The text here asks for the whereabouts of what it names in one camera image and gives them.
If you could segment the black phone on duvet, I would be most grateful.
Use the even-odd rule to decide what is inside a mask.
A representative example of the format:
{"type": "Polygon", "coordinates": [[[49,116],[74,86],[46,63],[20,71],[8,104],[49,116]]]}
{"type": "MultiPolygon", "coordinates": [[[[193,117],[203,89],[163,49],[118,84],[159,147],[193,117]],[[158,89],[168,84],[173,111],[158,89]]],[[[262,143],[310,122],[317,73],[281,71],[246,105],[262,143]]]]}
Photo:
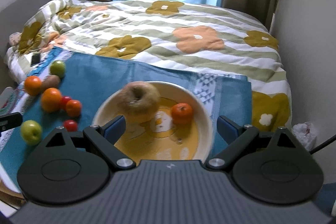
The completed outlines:
{"type": "Polygon", "coordinates": [[[34,53],[31,57],[31,67],[39,64],[41,61],[41,54],[40,53],[34,53]]]}

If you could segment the white plastic bag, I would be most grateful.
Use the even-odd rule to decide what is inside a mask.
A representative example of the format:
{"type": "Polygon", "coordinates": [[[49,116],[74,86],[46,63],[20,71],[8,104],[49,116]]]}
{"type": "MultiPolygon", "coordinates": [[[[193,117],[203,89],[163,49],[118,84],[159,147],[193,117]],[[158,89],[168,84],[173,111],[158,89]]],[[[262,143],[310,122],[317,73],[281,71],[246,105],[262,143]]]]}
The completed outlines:
{"type": "Polygon", "coordinates": [[[314,148],[318,132],[311,122],[299,123],[293,126],[292,133],[307,151],[314,148]]]}

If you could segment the cream bowl yellow print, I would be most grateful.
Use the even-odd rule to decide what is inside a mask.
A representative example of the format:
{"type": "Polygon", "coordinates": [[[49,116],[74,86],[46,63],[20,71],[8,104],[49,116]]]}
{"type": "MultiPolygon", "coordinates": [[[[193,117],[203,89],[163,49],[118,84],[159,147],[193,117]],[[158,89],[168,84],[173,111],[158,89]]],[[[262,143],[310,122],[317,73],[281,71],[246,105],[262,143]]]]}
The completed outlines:
{"type": "Polygon", "coordinates": [[[103,126],[116,116],[126,120],[126,130],[114,144],[133,161],[200,160],[205,161],[213,146],[213,126],[207,108],[191,91],[177,84],[146,81],[160,94],[159,108],[152,114],[126,115],[117,107],[120,90],[108,97],[98,108],[92,123],[103,126]],[[171,108],[187,103],[194,116],[188,124],[174,124],[171,108]]]}

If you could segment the dark green apple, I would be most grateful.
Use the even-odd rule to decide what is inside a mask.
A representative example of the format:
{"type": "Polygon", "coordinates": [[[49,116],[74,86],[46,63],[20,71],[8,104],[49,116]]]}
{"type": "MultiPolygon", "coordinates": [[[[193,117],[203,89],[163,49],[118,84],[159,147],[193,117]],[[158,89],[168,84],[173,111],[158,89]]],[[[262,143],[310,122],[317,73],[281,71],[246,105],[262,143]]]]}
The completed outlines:
{"type": "Polygon", "coordinates": [[[65,76],[66,73],[66,65],[64,61],[56,60],[50,65],[50,74],[56,75],[60,79],[65,76]]]}

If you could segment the large orange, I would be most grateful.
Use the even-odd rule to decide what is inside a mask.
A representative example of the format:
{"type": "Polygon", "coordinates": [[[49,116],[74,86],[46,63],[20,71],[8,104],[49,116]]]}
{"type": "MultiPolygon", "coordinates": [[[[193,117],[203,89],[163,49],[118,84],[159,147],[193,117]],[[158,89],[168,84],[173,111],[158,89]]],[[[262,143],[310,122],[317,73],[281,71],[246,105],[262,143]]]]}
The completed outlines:
{"type": "Polygon", "coordinates": [[[24,81],[24,89],[30,96],[36,96],[40,93],[42,81],[38,76],[29,76],[24,81]]]}
{"type": "Polygon", "coordinates": [[[57,88],[46,89],[41,96],[41,107],[47,113],[52,113],[60,109],[62,94],[57,88]]]}

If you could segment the light green apple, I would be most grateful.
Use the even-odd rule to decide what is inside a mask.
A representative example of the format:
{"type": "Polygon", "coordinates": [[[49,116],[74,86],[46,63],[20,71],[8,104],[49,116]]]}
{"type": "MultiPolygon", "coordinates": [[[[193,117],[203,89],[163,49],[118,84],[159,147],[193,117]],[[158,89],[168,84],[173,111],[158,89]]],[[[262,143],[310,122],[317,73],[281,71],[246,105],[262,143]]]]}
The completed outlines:
{"type": "Polygon", "coordinates": [[[22,139],[28,145],[37,145],[42,139],[42,127],[41,125],[33,120],[28,120],[22,123],[20,128],[20,133],[22,139]]]}

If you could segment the brown kiwi with sticker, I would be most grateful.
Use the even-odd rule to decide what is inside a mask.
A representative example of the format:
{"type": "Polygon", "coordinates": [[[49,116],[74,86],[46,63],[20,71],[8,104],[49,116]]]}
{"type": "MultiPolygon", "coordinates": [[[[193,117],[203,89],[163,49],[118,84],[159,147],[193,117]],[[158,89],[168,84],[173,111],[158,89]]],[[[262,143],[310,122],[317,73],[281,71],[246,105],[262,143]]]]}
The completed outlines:
{"type": "Polygon", "coordinates": [[[60,85],[60,78],[57,75],[48,75],[41,84],[40,92],[44,92],[49,88],[58,88],[60,85]]]}

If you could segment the blue patterned cloth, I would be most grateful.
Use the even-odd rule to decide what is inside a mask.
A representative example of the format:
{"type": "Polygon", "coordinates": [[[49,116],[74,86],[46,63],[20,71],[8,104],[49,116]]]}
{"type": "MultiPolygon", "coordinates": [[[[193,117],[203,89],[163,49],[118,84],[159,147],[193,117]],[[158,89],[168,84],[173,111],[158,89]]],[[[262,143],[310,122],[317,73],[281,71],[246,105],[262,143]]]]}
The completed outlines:
{"type": "MultiPolygon", "coordinates": [[[[252,122],[252,90],[246,76],[177,71],[138,61],[70,52],[58,47],[51,50],[29,75],[42,79],[49,73],[49,65],[54,60],[62,60],[66,64],[61,93],[82,103],[80,129],[91,124],[96,111],[110,95],[132,81],[163,81],[189,90],[202,101],[215,127],[220,115],[239,125],[252,122]]],[[[24,121],[37,121],[43,128],[43,138],[66,119],[64,113],[45,114],[39,98],[26,94],[23,83],[13,91],[7,105],[1,109],[1,115],[13,112],[23,114],[24,121]]],[[[23,141],[18,127],[2,133],[1,178],[9,189],[21,192],[16,179],[17,171],[33,149],[23,141]]]]}

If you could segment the large brownish apple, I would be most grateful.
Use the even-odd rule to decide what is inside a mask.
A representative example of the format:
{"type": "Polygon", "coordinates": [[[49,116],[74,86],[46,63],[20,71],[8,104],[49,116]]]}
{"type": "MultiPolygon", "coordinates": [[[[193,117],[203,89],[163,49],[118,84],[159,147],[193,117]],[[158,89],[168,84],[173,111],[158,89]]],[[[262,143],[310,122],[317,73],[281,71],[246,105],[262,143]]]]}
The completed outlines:
{"type": "Polygon", "coordinates": [[[158,89],[143,81],[126,84],[118,93],[117,107],[122,114],[152,114],[159,108],[160,94],[158,89]]]}

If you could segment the cherry tomato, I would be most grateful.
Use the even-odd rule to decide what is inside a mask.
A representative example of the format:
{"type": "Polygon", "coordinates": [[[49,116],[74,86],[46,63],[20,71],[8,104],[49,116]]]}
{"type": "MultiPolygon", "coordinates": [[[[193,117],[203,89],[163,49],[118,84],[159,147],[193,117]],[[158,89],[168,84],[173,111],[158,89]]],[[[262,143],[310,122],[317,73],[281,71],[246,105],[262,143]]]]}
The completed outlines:
{"type": "Polygon", "coordinates": [[[61,101],[60,101],[60,109],[65,111],[66,110],[66,104],[70,100],[72,100],[72,98],[70,96],[62,96],[61,101]]]}
{"type": "Polygon", "coordinates": [[[63,126],[68,132],[75,132],[78,130],[77,122],[71,119],[64,121],[63,126]]]}

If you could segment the floral striped duvet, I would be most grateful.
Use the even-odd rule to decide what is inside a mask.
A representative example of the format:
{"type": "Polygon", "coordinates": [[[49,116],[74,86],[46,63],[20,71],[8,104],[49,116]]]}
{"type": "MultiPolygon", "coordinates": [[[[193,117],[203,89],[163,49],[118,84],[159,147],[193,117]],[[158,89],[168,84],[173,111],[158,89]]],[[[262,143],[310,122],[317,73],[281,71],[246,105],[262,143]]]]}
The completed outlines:
{"type": "Polygon", "coordinates": [[[244,75],[252,88],[252,124],[272,131],[291,123],[278,41],[243,12],[164,0],[53,0],[11,39],[5,63],[17,82],[31,71],[34,53],[60,47],[180,71],[244,75]]]}

